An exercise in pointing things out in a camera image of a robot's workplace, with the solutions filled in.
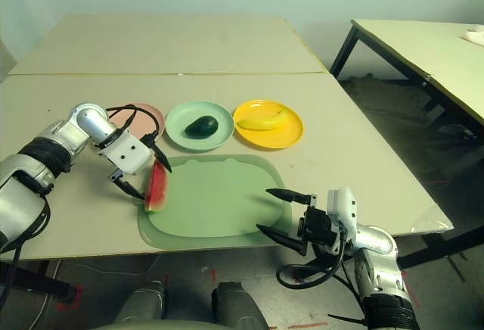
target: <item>green plate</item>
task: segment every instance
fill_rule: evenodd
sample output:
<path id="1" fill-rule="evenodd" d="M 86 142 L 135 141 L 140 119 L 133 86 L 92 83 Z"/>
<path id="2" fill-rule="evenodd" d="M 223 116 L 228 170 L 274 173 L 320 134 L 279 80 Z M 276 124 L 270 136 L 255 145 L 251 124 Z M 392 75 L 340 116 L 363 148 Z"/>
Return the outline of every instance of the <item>green plate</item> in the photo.
<path id="1" fill-rule="evenodd" d="M 171 157 L 167 201 L 140 207 L 138 226 L 150 245 L 167 250 L 271 244 L 256 224 L 291 227 L 289 203 L 266 193 L 283 188 L 277 170 L 255 155 Z"/>
<path id="2" fill-rule="evenodd" d="M 219 122 L 217 131 L 206 139 L 190 139 L 185 128 L 202 116 Z M 173 108 L 166 118 L 166 133 L 178 145 L 194 151 L 208 151 L 223 145 L 234 133 L 234 118 L 229 111 L 210 101 L 188 101 Z"/>

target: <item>table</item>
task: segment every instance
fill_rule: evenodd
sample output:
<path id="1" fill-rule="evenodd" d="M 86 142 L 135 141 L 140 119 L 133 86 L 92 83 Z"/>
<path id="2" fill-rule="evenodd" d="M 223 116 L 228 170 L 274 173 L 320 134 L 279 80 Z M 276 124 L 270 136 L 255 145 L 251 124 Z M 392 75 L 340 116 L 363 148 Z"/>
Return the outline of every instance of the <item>table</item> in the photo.
<path id="1" fill-rule="evenodd" d="M 235 135 L 208 154 L 266 157 L 288 188 L 316 192 L 322 203 L 328 189 L 349 185 L 358 200 L 359 222 L 382 226 L 393 235 L 451 229 L 391 147 L 279 17 L 67 17 L 10 75 L 0 93 L 0 158 L 67 117 L 82 101 L 103 106 L 146 101 L 167 114 L 194 99 L 215 101 L 232 111 L 244 101 L 270 98 L 289 105 L 304 120 L 300 143 L 266 151 Z M 165 135 L 159 144 L 168 157 L 192 154 Z M 56 182 L 48 196 L 51 222 L 23 246 L 21 258 L 160 252 L 141 239 L 131 199 L 106 180 L 112 169 L 86 148 L 72 172 Z M 129 178 L 133 185 L 141 180 Z M 304 207 L 293 205 L 292 211 L 295 232 Z M 76 293 L 67 283 L 23 269 L 19 273 L 24 288 L 67 300 Z"/>
<path id="2" fill-rule="evenodd" d="M 330 74 L 11 76 L 2 86 L 2 155 L 20 149 L 81 101 L 103 106 L 147 101 L 167 113 L 177 104 L 198 99 L 233 111 L 254 98 L 274 99 L 296 110 L 306 125 L 302 141 L 292 148 L 267 151 L 235 135 L 206 154 L 261 155 L 275 165 L 288 188 L 316 192 L 321 203 L 328 189 L 349 185 L 358 200 L 358 221 L 381 226 L 392 235 L 451 228 L 443 212 Z M 191 154 L 166 135 L 159 143 L 168 157 Z M 48 196 L 51 222 L 38 238 L 24 245 L 22 258 L 159 251 L 141 239 L 135 206 L 107 180 L 112 170 L 107 160 L 85 149 L 72 172 L 56 182 Z M 135 178 L 129 181 L 136 183 Z M 304 207 L 294 204 L 292 208 L 296 226 Z"/>
<path id="3" fill-rule="evenodd" d="M 281 17 L 102 14 L 65 17 L 10 74 L 326 72 Z"/>
<path id="4" fill-rule="evenodd" d="M 457 116 L 484 136 L 484 48 L 460 36 L 473 25 L 397 20 L 352 20 L 352 28 L 330 72 L 337 78 L 356 42 L 362 41 L 433 100 L 443 113 L 430 128 Z"/>

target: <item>green cutting board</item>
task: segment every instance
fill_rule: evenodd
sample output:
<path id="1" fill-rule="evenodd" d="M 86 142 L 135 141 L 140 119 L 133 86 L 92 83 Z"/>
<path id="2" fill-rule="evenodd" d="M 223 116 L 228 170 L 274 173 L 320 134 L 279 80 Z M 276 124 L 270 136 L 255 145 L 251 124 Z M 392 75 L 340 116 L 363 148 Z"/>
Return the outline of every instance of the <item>green cutting board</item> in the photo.
<path id="1" fill-rule="evenodd" d="M 255 155 L 170 158 L 167 200 L 158 212 L 139 211 L 141 237 L 162 249 L 269 244 L 256 224 L 288 231 L 287 202 L 266 193 L 283 188 L 277 170 Z"/>

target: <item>black wire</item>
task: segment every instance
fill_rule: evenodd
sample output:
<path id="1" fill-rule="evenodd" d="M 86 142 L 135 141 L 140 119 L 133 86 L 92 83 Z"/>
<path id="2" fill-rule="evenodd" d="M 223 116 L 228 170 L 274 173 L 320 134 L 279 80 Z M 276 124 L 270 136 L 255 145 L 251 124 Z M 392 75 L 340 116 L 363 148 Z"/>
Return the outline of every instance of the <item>black wire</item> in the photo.
<path id="1" fill-rule="evenodd" d="M 334 276 L 338 268 L 340 268 L 340 265 L 343 262 L 345 244 L 346 244 L 346 233 L 341 232 L 340 233 L 340 251 L 338 252 L 338 256 L 334 261 L 334 264 L 332 265 L 331 269 L 328 270 L 327 272 L 317 266 L 311 266 L 308 264 L 287 264 L 286 266 L 282 266 L 278 269 L 278 271 L 275 273 L 275 277 L 281 285 L 283 285 L 285 288 L 290 288 L 291 290 L 305 290 L 307 288 L 312 288 L 317 285 L 320 285 L 321 283 L 326 282 L 328 279 Z M 305 269 L 313 272 L 323 272 L 324 275 L 318 279 L 315 279 L 314 281 L 293 284 L 293 283 L 286 282 L 281 278 L 281 273 L 284 271 L 287 271 L 288 269 Z"/>
<path id="2" fill-rule="evenodd" d="M 343 272 L 345 274 L 345 277 L 346 277 L 346 281 L 348 281 L 349 285 L 351 286 L 352 290 L 354 292 L 356 292 L 355 290 L 355 286 L 353 285 L 353 282 L 351 281 L 350 277 L 349 277 L 349 274 L 348 274 L 348 271 L 346 271 L 346 266 L 345 266 L 345 263 L 344 261 L 341 263 L 341 268 L 343 268 Z"/>
<path id="3" fill-rule="evenodd" d="M 346 277 L 346 280 L 348 281 L 348 285 L 349 285 L 349 290 L 351 291 L 351 293 L 353 294 L 353 296 L 355 296 L 355 299 L 356 299 L 356 302 L 358 303 L 358 305 L 361 307 L 361 303 L 360 303 L 360 295 L 358 294 L 358 292 L 355 290 L 355 286 L 353 285 L 353 282 L 351 281 L 351 279 L 349 278 L 349 275 L 348 275 L 348 272 L 346 271 L 346 266 L 345 266 L 345 263 L 342 262 L 341 263 L 341 267 L 343 268 L 343 272 L 345 273 L 345 277 Z"/>
<path id="4" fill-rule="evenodd" d="M 14 282 L 15 279 L 15 272 L 17 271 L 18 267 L 18 261 L 20 259 L 20 251 L 22 250 L 22 245 L 25 243 L 25 241 L 28 241 L 32 238 L 35 238 L 37 235 L 42 233 L 45 229 L 45 227 L 48 225 L 48 222 L 51 220 L 51 207 L 48 205 L 48 202 L 45 201 L 45 218 L 44 218 L 44 223 L 42 226 L 37 229 L 33 234 L 28 236 L 24 241 L 22 241 L 16 248 L 15 248 L 15 253 L 14 253 L 14 259 L 12 260 L 12 263 L 10 265 L 10 268 L 8 269 L 7 273 L 7 278 L 5 279 L 4 287 L 3 287 L 3 292 L 2 292 L 2 297 L 0 297 L 0 312 L 3 309 L 3 306 L 5 305 L 5 302 L 7 301 L 7 296 L 8 293 L 10 292 L 10 288 L 12 286 L 12 283 Z"/>
<path id="5" fill-rule="evenodd" d="M 42 226 L 39 229 L 37 229 L 33 234 L 31 234 L 26 240 L 35 238 L 37 235 L 39 235 L 40 233 L 42 233 L 44 231 L 45 227 L 48 225 L 48 222 L 50 220 L 51 220 L 51 207 L 49 207 L 48 202 L 45 201 L 45 219 L 44 219 L 44 223 L 42 224 Z"/>
<path id="6" fill-rule="evenodd" d="M 106 112 L 111 112 L 111 111 L 115 111 L 113 114 L 111 114 L 109 116 L 109 118 L 112 118 L 114 117 L 115 115 L 117 115 L 120 111 L 124 111 L 124 110 L 131 110 L 131 111 L 140 111 L 144 114 L 147 114 L 153 121 L 154 121 L 154 124 L 155 124 L 155 131 L 154 133 L 158 134 L 160 132 L 160 122 L 158 122 L 158 119 L 150 112 L 150 111 L 147 111 L 146 109 L 144 108 L 140 108 L 140 107 L 136 107 L 135 105 L 133 104 L 128 104 L 128 105 L 125 105 L 125 106 L 122 106 L 122 107 L 109 107 L 109 108 L 106 108 Z"/>
<path id="7" fill-rule="evenodd" d="M 17 248 L 15 248 L 14 259 L 12 260 L 12 264 L 8 269 L 7 278 L 5 279 L 5 284 L 3 287 L 2 297 L 0 297 L 0 312 L 7 301 L 8 292 L 10 292 L 10 288 L 12 283 L 14 282 L 15 272 L 17 271 L 18 260 L 20 258 L 20 251 L 22 249 L 22 245 L 20 244 Z"/>

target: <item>watermelon slice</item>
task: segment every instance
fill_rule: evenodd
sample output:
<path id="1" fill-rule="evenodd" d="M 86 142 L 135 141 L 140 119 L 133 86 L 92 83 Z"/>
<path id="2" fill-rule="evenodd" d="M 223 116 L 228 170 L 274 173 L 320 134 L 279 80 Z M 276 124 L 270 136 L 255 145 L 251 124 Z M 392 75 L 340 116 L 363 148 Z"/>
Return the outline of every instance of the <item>watermelon slice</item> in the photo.
<path id="1" fill-rule="evenodd" d="M 168 175 L 165 167 L 158 161 L 154 161 L 150 182 L 144 196 L 145 211 L 160 211 L 166 203 L 168 188 Z"/>

